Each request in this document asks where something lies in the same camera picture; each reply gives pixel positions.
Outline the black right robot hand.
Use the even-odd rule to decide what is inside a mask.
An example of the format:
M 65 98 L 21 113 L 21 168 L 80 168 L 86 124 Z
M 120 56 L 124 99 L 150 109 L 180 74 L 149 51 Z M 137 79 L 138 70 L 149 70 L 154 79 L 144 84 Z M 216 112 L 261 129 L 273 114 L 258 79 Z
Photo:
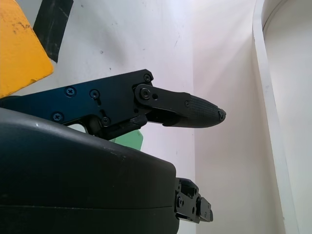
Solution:
M 173 164 L 113 139 L 148 122 L 208 128 L 226 112 L 154 87 L 148 70 L 0 100 L 3 234 L 175 234 L 211 222 Z

